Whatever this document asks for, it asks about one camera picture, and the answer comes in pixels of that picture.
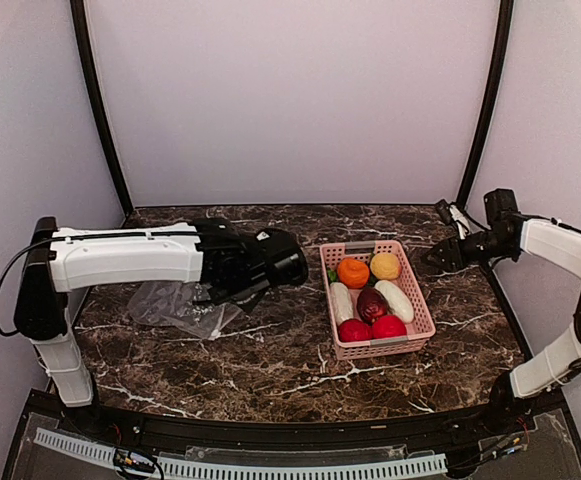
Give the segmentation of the yellow lemon toy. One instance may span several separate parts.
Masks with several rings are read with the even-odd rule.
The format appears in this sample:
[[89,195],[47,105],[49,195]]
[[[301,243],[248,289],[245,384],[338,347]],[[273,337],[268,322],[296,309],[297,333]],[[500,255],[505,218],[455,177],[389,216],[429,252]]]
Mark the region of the yellow lemon toy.
[[402,265],[397,255],[381,252],[370,260],[370,271],[378,280],[395,280],[402,271]]

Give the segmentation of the clear zip top bag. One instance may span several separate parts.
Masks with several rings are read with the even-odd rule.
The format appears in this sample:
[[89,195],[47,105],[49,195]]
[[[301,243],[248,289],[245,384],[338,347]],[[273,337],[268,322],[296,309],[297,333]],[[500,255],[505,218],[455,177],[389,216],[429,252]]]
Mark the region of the clear zip top bag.
[[127,305],[130,317],[151,327],[174,327],[202,340],[217,339],[241,310],[230,303],[214,305],[199,283],[152,281],[140,285]]

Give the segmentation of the pink plastic basket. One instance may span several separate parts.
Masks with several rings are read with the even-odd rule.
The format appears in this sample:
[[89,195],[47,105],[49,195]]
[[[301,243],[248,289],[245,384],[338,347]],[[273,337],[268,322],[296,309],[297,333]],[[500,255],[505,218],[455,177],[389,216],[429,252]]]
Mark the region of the pink plastic basket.
[[[430,312],[420,290],[419,284],[409,264],[408,258],[402,245],[396,240],[365,241],[349,243],[323,244],[319,247],[321,267],[324,277],[324,285],[328,302],[334,349],[336,356],[340,360],[353,360],[372,358],[379,356],[395,355],[420,350],[432,337],[436,328],[430,316]],[[395,280],[388,280],[401,288],[410,299],[414,307],[414,321],[406,324],[407,335],[389,339],[374,339],[369,341],[343,343],[338,338],[338,326],[335,324],[331,306],[330,283],[327,277],[327,270],[337,270],[337,266],[344,258],[355,258],[366,263],[370,269],[370,260],[381,252],[393,253],[398,256],[402,271]],[[355,315],[353,318],[360,319],[356,309],[357,297],[361,290],[366,287],[374,288],[379,280],[370,271],[368,283],[361,289],[349,289]]]

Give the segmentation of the dark red onion toy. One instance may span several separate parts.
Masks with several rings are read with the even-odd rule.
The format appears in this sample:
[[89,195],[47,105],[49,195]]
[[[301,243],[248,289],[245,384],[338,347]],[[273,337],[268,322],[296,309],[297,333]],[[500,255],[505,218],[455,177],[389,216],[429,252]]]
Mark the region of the dark red onion toy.
[[372,287],[366,287],[360,291],[356,301],[356,309],[360,319],[369,325],[389,313],[385,297]]

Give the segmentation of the red apple toy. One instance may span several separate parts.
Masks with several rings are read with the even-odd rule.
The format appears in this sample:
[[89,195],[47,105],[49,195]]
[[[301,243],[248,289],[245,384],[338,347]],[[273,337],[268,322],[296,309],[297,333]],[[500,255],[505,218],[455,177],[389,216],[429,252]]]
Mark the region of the red apple toy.
[[338,326],[338,338],[343,343],[369,341],[373,338],[370,325],[362,320],[351,318]]
[[406,324],[395,315],[384,315],[372,324],[374,339],[389,339],[407,335]]

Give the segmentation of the orange tangerine toy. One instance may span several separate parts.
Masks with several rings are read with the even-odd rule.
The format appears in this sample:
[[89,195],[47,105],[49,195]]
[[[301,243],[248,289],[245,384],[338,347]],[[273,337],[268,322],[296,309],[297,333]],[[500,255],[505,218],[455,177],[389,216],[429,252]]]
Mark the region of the orange tangerine toy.
[[355,258],[344,258],[337,266],[337,276],[341,283],[350,289],[361,289],[369,281],[368,265]]

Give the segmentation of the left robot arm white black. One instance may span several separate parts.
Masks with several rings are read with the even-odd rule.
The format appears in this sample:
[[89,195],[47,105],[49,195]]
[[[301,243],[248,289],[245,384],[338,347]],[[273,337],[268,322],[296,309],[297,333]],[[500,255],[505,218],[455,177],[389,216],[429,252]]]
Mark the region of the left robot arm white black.
[[98,285],[172,281],[207,289],[201,305],[231,303],[251,312],[271,289],[300,286],[308,265],[294,235],[237,232],[220,218],[168,226],[78,230],[38,220],[30,244],[8,262],[23,264],[10,336],[40,353],[71,417],[90,436],[111,427],[69,325],[68,296]]

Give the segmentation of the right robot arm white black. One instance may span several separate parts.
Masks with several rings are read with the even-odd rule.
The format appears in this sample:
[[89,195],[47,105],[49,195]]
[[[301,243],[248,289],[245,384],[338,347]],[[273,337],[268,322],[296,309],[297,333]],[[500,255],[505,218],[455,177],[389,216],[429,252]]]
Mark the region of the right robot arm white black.
[[568,384],[581,373],[581,230],[557,218],[524,214],[510,189],[485,194],[486,222],[476,222],[456,203],[441,200],[435,209],[454,234],[426,251],[423,260],[443,272],[472,265],[487,271],[502,260],[538,267],[515,275],[512,288],[520,310],[538,317],[523,330],[531,337],[527,361],[495,381],[480,424],[491,434],[504,432],[519,416],[519,404]]

